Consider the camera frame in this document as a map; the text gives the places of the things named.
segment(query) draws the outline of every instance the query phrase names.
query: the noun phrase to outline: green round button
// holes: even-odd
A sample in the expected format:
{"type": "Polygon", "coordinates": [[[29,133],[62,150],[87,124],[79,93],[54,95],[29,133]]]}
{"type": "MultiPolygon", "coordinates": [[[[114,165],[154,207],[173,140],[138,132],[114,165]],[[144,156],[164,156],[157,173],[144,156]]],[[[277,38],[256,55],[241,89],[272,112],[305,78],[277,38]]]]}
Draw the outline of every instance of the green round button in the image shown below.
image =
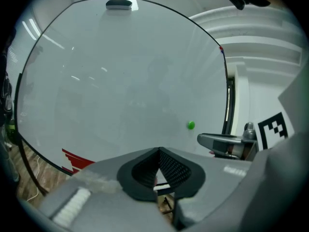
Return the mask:
{"type": "Polygon", "coordinates": [[[189,129],[189,130],[193,130],[194,127],[195,127],[195,122],[194,122],[194,121],[190,121],[190,122],[188,123],[188,129],[189,129]]]}

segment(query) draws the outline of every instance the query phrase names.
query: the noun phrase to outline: white cable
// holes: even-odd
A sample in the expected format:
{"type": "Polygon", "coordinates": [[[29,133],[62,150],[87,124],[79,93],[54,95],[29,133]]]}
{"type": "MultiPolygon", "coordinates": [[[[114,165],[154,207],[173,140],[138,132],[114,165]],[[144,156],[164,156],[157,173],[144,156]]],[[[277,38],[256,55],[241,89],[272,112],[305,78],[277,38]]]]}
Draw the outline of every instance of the white cable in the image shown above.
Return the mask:
{"type": "MultiPolygon", "coordinates": [[[[41,157],[39,157],[38,160],[37,160],[37,163],[38,163],[38,173],[37,173],[37,175],[35,176],[36,179],[38,178],[38,175],[39,175],[39,172],[40,172],[40,165],[39,165],[39,159],[40,159],[40,158],[41,158],[41,157]]],[[[32,198],[27,199],[27,202],[28,202],[29,200],[31,200],[31,199],[34,199],[34,198],[37,197],[38,195],[39,195],[39,189],[37,188],[37,194],[36,194],[35,196],[33,196],[32,198]]]]}

